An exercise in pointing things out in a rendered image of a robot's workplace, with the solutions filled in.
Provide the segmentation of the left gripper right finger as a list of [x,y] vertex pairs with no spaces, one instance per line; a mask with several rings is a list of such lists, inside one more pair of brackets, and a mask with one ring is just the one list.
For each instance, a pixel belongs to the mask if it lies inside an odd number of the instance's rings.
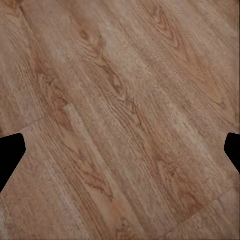
[[228,158],[233,162],[237,170],[240,172],[240,135],[229,133],[227,135],[224,151]]

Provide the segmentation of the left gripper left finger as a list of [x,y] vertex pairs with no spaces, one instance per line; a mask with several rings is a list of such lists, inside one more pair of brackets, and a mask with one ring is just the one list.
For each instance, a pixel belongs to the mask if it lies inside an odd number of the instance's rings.
[[26,152],[22,133],[0,138],[0,193]]

